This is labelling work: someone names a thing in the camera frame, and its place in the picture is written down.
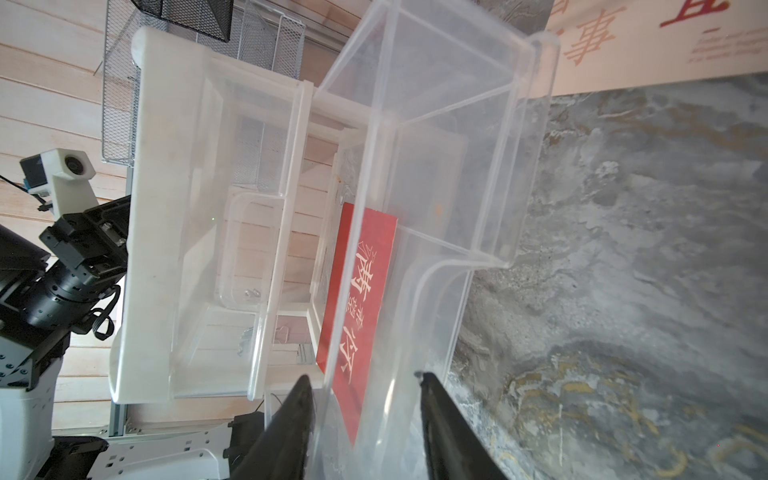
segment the red sign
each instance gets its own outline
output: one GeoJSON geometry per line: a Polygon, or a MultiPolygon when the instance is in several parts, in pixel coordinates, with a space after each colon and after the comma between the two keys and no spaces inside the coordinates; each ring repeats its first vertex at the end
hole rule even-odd
{"type": "MultiPolygon", "coordinates": [[[[326,371],[333,314],[339,301],[344,256],[349,242],[353,204],[344,204],[339,222],[339,236],[328,289],[328,302],[323,317],[323,329],[317,346],[317,365],[326,371]]],[[[397,217],[366,208],[357,244],[355,266],[349,289],[346,315],[339,344],[339,357],[333,377],[333,392],[339,400],[349,440],[355,445],[360,424],[362,402],[366,397],[368,373],[371,368],[373,338],[384,298],[392,245],[395,243],[397,217]]]]}

